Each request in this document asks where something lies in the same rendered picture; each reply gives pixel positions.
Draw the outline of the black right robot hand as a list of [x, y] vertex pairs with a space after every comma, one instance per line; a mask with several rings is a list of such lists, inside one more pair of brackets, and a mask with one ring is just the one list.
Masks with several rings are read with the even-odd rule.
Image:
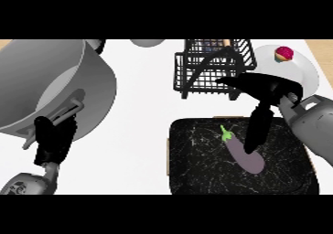
[[303, 98], [303, 87], [299, 82], [280, 76], [251, 72], [243, 72], [237, 78], [222, 77], [215, 82], [226, 84], [260, 101], [246, 131], [244, 149], [251, 154], [266, 141], [275, 114], [271, 107], [280, 105], [282, 98], [296, 106]]

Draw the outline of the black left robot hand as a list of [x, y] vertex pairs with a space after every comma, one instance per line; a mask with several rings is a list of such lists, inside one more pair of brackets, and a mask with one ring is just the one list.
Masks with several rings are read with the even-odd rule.
[[74, 117], [54, 125], [52, 121], [40, 116], [34, 120], [34, 125], [39, 143], [34, 164], [43, 166], [48, 163], [56, 163], [59, 165], [65, 160], [77, 130]]

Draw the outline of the purple eggplant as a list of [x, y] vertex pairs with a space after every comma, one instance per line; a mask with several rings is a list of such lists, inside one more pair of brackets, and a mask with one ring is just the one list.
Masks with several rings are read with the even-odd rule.
[[244, 149], [244, 144], [238, 140], [234, 132], [225, 129], [220, 125], [222, 136], [220, 139], [229, 150], [229, 154], [241, 168], [253, 175], [259, 174], [265, 168], [265, 161], [257, 152], [248, 154]]

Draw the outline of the black marble tray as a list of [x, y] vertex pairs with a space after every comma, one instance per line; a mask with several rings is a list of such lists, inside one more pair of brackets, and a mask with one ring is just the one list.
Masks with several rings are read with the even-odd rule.
[[246, 139], [247, 117], [179, 119], [169, 128], [169, 187], [175, 195], [316, 195], [319, 183], [305, 145], [284, 120], [272, 120], [266, 142], [248, 155], [251, 174], [229, 153]]

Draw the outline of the white plate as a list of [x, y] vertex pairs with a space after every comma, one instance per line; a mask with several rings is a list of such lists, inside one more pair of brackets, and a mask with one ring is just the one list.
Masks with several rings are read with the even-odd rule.
[[290, 61], [278, 61], [275, 50], [278, 45], [265, 45], [254, 49], [257, 67], [256, 73], [280, 76], [302, 84], [303, 97], [308, 98], [319, 87], [319, 75], [309, 59], [297, 52], [293, 52]]

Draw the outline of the pink cupcake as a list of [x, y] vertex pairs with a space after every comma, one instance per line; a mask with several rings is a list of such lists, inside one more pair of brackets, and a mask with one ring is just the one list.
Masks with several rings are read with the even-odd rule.
[[275, 58], [280, 61], [290, 61], [293, 59], [293, 50], [288, 47], [278, 47], [275, 49]]

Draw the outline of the large grey pot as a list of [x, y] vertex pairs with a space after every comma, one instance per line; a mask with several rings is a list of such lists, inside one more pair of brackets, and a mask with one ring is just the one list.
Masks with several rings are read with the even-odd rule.
[[0, 133], [36, 141], [34, 119], [76, 118], [74, 139], [101, 124], [117, 78], [96, 49], [99, 39], [14, 39], [0, 49]]

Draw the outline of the grey round object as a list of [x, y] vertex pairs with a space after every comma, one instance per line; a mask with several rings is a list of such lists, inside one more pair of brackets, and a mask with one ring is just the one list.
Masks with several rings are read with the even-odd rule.
[[142, 48], [151, 48], [160, 45], [164, 40], [163, 39], [133, 39], [133, 44]]

